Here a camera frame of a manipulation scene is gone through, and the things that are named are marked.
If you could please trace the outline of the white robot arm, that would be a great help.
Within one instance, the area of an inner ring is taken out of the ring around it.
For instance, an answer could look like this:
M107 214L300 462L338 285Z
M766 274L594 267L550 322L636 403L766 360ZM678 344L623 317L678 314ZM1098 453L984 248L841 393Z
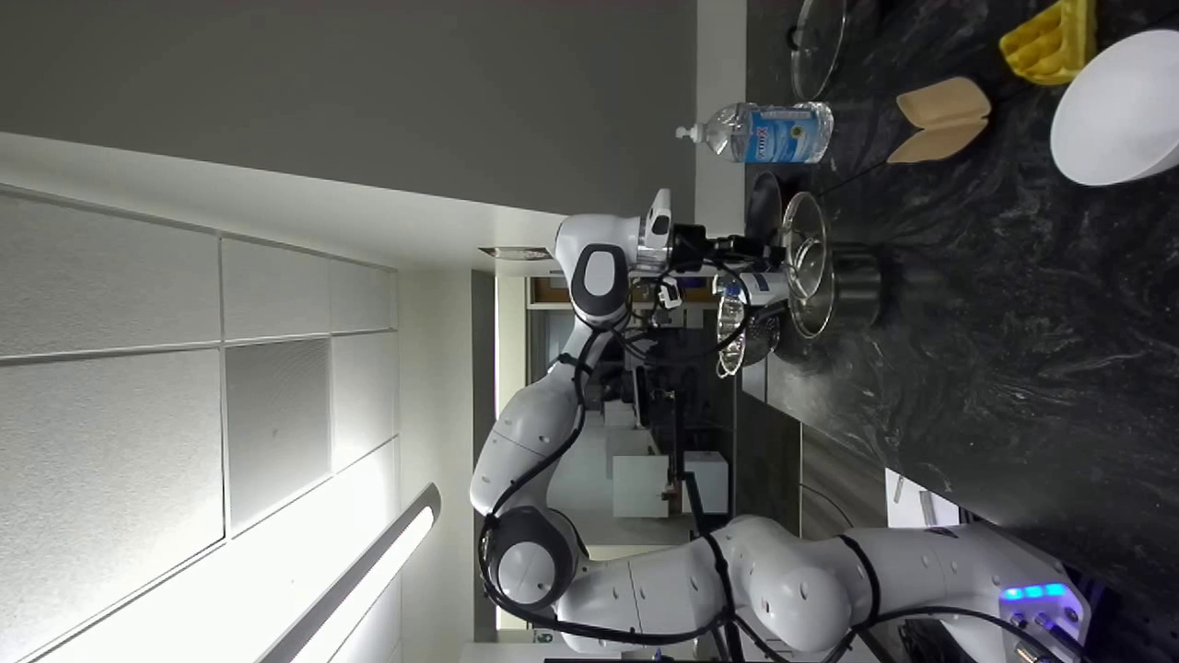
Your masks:
M795 539L766 516L732 516L680 547L597 559L550 505L550 480L597 404L599 359L628 344L633 281L703 274L717 297L716 364L732 371L754 317L815 297L809 254L792 233L759 245L680 224L667 198L636 217L555 224L572 334L508 398L469 481L489 599L576 647L656 647L737 625L780 659L822 663L873 625L938 620L978 663L1078 663L1089 599L1066 562L986 524Z

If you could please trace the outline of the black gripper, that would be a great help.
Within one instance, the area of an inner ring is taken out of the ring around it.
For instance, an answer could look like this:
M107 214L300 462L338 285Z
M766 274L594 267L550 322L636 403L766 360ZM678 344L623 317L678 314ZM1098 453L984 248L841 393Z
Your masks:
M672 274L701 274L703 267L737 267L750 258L747 236L712 236L703 224L672 230Z

